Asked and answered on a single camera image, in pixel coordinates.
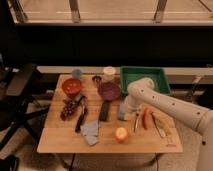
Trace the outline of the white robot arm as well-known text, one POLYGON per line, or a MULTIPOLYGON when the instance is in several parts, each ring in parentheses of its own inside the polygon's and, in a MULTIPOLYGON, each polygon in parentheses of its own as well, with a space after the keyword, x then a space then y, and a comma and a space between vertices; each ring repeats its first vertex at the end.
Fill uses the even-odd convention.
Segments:
POLYGON ((213 110, 161 94, 147 77, 131 82, 127 92, 126 111, 136 111, 140 104, 146 103, 199 133, 202 141, 196 171, 213 171, 213 110))

